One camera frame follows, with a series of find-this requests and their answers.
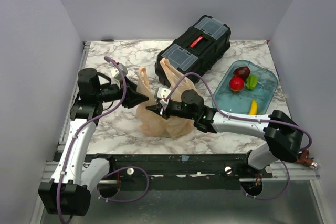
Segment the red fake apple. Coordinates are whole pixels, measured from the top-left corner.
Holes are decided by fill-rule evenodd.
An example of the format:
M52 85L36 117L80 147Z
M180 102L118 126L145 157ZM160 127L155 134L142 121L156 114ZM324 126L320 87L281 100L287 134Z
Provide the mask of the red fake apple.
M244 86L245 83L241 77L233 77L229 82L229 88L235 93L240 92Z

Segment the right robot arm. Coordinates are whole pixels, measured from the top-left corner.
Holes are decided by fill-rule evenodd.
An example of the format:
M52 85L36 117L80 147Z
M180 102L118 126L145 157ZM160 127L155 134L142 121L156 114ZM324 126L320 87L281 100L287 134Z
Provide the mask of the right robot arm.
M180 101L160 95L156 104L146 109L165 119L174 116L193 120L194 127L204 133L230 132L264 140L265 144L248 152L241 165L242 173L249 178L277 160L295 163L299 156L303 132L279 110L270 115L228 113L206 106L193 89L184 91Z

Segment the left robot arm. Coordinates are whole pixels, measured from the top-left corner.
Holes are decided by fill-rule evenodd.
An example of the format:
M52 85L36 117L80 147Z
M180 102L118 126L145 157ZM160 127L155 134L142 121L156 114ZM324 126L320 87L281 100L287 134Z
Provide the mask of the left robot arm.
M78 94L70 109L67 140L58 165L48 182L39 185L38 194L49 214L84 216L90 206L91 193L99 181L112 179L116 166L111 158L96 157L84 168L90 140L104 115L103 104L133 108L147 101L137 93L137 85L127 78L126 67L112 67L111 76L94 68L78 72Z

